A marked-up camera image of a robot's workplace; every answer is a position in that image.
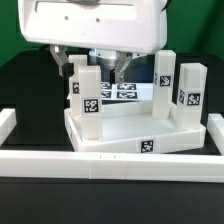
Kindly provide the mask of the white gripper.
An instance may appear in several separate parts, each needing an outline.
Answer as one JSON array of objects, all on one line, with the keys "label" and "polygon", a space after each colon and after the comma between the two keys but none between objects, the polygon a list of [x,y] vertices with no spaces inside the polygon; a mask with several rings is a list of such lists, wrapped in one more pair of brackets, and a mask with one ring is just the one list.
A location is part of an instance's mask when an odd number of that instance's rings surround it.
[{"label": "white gripper", "polygon": [[120,53],[110,83],[122,84],[132,53],[154,54],[165,46],[167,5],[168,0],[18,0],[18,14],[27,41],[52,44],[60,76],[74,74],[66,46],[114,50]]}]

